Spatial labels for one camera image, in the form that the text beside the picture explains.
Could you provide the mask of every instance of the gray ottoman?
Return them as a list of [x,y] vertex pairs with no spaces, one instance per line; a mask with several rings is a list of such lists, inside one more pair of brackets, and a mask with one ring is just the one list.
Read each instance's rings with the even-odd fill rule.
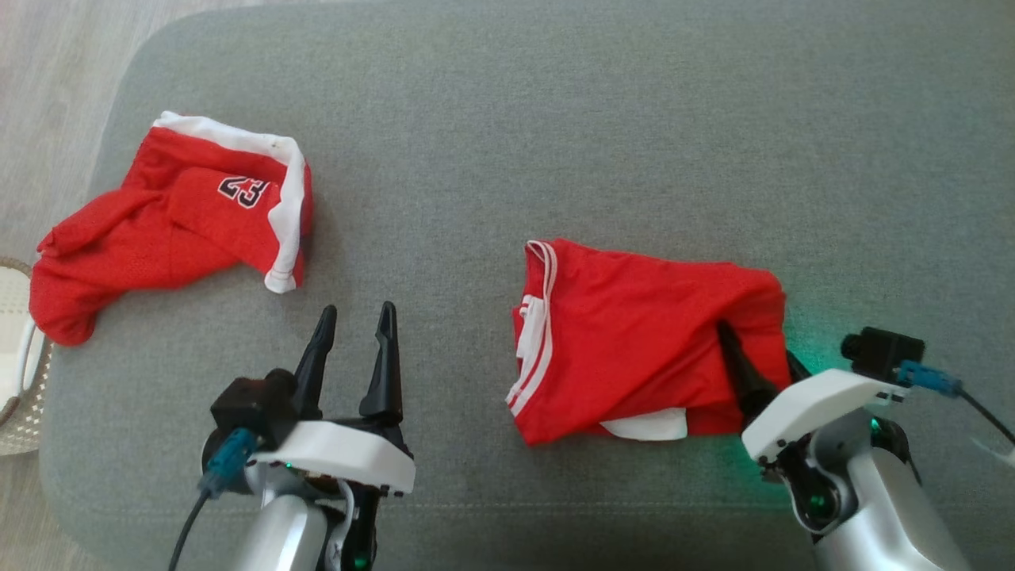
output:
[[[347,4],[209,13],[140,51],[91,194],[164,109],[295,137],[314,169],[306,288],[238,267],[126,296],[53,358],[44,485],[68,533],[161,569],[195,497],[208,406],[294,367],[339,310],[323,396],[355,411],[381,303],[399,309],[416,492],[378,569],[807,569],[785,492],[735,437],[529,449],[503,403],[528,238],[770,268],[815,369],[866,325],[1015,409],[1015,12],[1004,1]],[[896,411],[977,569],[1010,569],[1013,472],[957,403]],[[185,568],[219,569],[257,509],[210,504]]]

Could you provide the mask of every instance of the gray cushion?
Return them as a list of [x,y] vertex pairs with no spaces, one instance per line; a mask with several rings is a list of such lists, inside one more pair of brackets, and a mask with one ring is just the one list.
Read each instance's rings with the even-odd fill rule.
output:
[[[503,403],[527,238],[770,268],[791,347],[844,366],[871,325],[1015,421],[1015,51],[1003,2],[488,2],[259,8],[158,32],[127,72],[92,194],[164,109],[295,137],[314,169],[306,288],[236,267],[126,296],[54,358],[43,478],[64,528],[163,568],[196,497],[208,406],[293,367],[339,309],[324,389],[348,415],[381,303],[399,309],[416,492],[385,501],[378,568],[800,569],[785,492],[735,437],[529,449]],[[894,416],[978,569],[1008,569],[1013,473],[957,402]],[[191,568],[256,502],[210,504]]]

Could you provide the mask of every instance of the woven basket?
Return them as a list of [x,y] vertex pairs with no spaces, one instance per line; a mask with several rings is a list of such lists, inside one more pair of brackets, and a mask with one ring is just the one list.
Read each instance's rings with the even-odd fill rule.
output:
[[[16,269],[25,275],[31,275],[31,268],[20,261],[0,257],[0,267]],[[0,311],[28,311],[27,307],[6,307],[0,300]],[[40,429],[42,428],[43,409],[46,403],[46,381],[50,375],[50,359],[53,355],[53,343],[45,340],[39,366],[31,385],[19,397],[0,403],[0,456],[19,454],[39,449]]]

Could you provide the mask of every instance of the blue cable plug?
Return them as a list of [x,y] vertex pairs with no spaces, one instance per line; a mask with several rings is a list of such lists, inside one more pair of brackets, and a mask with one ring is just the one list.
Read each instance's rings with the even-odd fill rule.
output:
[[958,399],[962,392],[962,381],[959,379],[944,371],[925,367],[915,361],[903,361],[898,366],[898,374],[895,376],[895,381],[929,388],[934,392],[951,399]]
[[197,488],[217,500],[247,466],[247,459],[257,451],[257,436],[247,429],[236,429],[208,460],[208,471]]

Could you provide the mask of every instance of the red shorts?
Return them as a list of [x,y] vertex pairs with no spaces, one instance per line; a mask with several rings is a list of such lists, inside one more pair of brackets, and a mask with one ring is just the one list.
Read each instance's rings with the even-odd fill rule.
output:
[[529,241],[516,308],[521,374],[507,395],[529,445],[576,432],[638,440],[727,434],[742,416],[716,324],[758,371],[790,384],[786,295],[768,271]]

